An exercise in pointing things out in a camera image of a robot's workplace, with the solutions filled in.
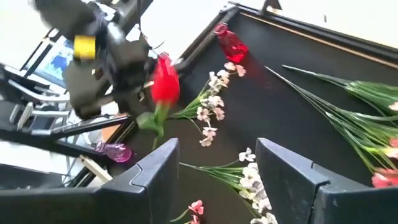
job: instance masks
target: white wall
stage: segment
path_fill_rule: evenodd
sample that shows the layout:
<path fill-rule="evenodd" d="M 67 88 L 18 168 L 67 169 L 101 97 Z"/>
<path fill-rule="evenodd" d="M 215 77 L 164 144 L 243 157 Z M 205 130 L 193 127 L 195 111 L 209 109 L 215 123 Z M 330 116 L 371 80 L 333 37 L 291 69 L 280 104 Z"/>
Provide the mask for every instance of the white wall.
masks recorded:
<path fill-rule="evenodd" d="M 21 68 L 48 28 L 28 0 L 0 0 L 0 63 Z"/>

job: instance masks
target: glass object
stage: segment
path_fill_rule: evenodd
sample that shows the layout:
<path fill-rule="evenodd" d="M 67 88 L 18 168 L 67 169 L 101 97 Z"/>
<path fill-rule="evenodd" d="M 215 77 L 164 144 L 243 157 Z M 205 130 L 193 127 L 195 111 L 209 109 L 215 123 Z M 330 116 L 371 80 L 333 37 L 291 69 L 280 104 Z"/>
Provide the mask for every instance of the glass object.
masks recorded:
<path fill-rule="evenodd" d="M 248 47 L 233 32 L 228 30 L 228 25 L 225 23 L 217 24 L 215 34 L 226 58 L 234 63 L 241 62 L 248 52 Z"/>
<path fill-rule="evenodd" d="M 95 151 L 105 153 L 116 162 L 126 162 L 132 155 L 131 149 L 123 143 L 106 144 L 104 141 L 99 141 L 95 146 Z"/>

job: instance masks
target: pink flower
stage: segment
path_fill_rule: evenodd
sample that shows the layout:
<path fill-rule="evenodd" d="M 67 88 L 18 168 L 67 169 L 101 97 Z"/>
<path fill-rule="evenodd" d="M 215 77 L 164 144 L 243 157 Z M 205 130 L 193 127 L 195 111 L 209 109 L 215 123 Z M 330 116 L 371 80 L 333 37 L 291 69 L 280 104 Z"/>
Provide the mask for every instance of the pink flower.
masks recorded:
<path fill-rule="evenodd" d="M 200 220 L 196 215 L 192 215 L 193 220 L 189 224 L 200 224 Z"/>
<path fill-rule="evenodd" d="M 390 139 L 390 146 L 398 147 L 398 138 L 391 138 Z"/>
<path fill-rule="evenodd" d="M 398 102 L 391 104 L 389 107 L 393 111 L 398 111 Z"/>
<path fill-rule="evenodd" d="M 213 112 L 216 114 L 218 121 L 222 121 L 225 118 L 225 112 L 221 108 L 215 108 Z"/>
<path fill-rule="evenodd" d="M 193 202 L 191 206 L 188 206 L 188 208 L 194 212 L 196 212 L 199 215 L 203 215 L 203 202 L 201 200 L 197 200 L 196 202 Z"/>
<path fill-rule="evenodd" d="M 244 69 L 242 65 L 237 65 L 236 72 L 238 73 L 239 77 L 243 77 L 246 74 L 246 69 Z"/>
<path fill-rule="evenodd" d="M 377 168 L 372 184 L 375 188 L 398 187 L 398 170 Z"/>

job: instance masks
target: red flower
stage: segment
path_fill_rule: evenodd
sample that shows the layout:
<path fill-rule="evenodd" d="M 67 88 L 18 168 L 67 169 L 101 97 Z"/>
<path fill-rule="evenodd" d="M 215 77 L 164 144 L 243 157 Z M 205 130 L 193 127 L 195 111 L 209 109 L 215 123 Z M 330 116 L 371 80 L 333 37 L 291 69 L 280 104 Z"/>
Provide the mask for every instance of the red flower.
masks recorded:
<path fill-rule="evenodd" d="M 375 188 L 398 187 L 398 170 L 377 168 L 372 184 Z"/>
<path fill-rule="evenodd" d="M 170 57 L 162 53 L 157 61 L 154 72 L 154 84 L 151 86 L 152 98 L 155 103 L 176 104 L 180 97 L 180 82 Z"/>

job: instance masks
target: green stem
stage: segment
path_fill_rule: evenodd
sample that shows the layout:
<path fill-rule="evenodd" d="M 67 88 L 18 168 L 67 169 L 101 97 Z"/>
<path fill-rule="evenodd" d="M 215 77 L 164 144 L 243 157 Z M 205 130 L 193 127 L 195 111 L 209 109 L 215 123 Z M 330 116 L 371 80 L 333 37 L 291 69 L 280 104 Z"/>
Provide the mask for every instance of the green stem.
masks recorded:
<path fill-rule="evenodd" d="M 189 211 L 189 208 L 187 208 L 179 217 L 174 218 L 173 220 L 170 220 L 170 222 L 179 221 L 180 219 L 182 219 L 187 214 L 188 211 Z"/>

